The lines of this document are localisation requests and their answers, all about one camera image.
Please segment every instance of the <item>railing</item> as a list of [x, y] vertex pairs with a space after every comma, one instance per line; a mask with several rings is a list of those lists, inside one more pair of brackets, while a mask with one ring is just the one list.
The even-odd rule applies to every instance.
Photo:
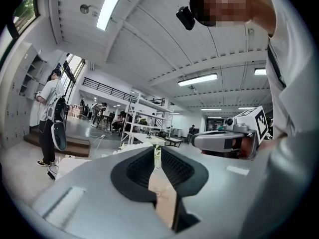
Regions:
[[161, 98], [161, 99], [153, 99], [153, 100], [149, 100], [150, 102], [158, 105], [158, 106], [163, 106], [165, 104], [165, 98]]
[[111, 96], [126, 100], [126, 101], [130, 101], [130, 99], [132, 97], [130, 94], [124, 93], [120, 90], [117, 90], [117, 89], [114, 89], [114, 88], [109, 87], [107, 85], [104, 85], [102, 83], [93, 81], [93, 80], [86, 78], [86, 77], [84, 78], [82, 85], [89, 87], [91, 89], [95, 89], [95, 90], [101, 91], [103, 93], [109, 94]]

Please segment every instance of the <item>camera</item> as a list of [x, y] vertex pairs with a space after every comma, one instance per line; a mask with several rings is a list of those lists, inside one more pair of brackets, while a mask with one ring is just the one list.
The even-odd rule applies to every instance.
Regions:
[[187, 30], [191, 31], [194, 28], [195, 18], [193, 17], [187, 6], [181, 7], [177, 11], [176, 16]]

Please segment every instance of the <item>black strap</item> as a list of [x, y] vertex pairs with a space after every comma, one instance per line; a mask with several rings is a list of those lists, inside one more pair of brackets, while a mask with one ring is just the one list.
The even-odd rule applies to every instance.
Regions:
[[273, 65], [273, 68], [275, 70], [275, 73], [277, 75], [277, 78], [279, 80], [279, 82], [281, 83], [281, 85], [283, 85], [283, 87], [285, 88], [286, 87], [286, 84], [281, 80], [281, 73], [280, 73], [280, 70], [279, 70], [279, 67], [278, 67], [278, 64], [277, 64], [277, 61], [275, 59], [275, 56], [274, 56], [274, 53], [270, 47], [270, 42], [268, 41], [268, 48], [267, 48], [267, 53], [268, 53], [268, 57], [269, 57], [269, 60], [270, 60], [270, 63]]

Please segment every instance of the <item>metal shelf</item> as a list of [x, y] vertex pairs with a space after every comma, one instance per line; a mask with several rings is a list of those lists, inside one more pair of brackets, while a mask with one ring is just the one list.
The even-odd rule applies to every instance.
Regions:
[[150, 126], [150, 125], [143, 125], [138, 123], [132, 123], [132, 122], [126, 122], [127, 124], [131, 124], [133, 126], [140, 126], [140, 127], [147, 127], [147, 128], [153, 128], [153, 129], [161, 129], [160, 126]]
[[158, 106], [158, 105], [156, 105], [156, 104], [154, 104], [154, 103], [152, 103], [150, 101], [147, 101], [144, 98], [140, 98], [139, 104], [151, 107], [153, 109], [156, 109], [157, 111], [161, 111], [161, 112], [165, 112], [165, 113], [172, 113], [173, 112], [173, 111], [168, 110], [168, 109], [166, 109], [166, 108], [164, 108], [162, 106]]
[[136, 113], [138, 113], [138, 114], [141, 114], [141, 115], [145, 115], [145, 116], [149, 116], [149, 117], [152, 117], [152, 118], [156, 118], [156, 119], [161, 119], [161, 120], [166, 120], [166, 119], [164, 119], [163, 117], [159, 117], [159, 116], [156, 116], [156, 115], [149, 115], [149, 114], [146, 114], [146, 113], [142, 113], [142, 112], [138, 112], [138, 111], [136, 111]]

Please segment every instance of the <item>white sleeve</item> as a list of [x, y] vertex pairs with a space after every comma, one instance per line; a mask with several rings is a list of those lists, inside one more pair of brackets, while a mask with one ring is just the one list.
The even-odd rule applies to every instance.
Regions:
[[47, 100], [49, 95], [51, 94], [51, 91], [52, 91], [52, 83], [51, 81], [49, 81], [45, 84], [43, 90], [40, 93], [40, 96]]

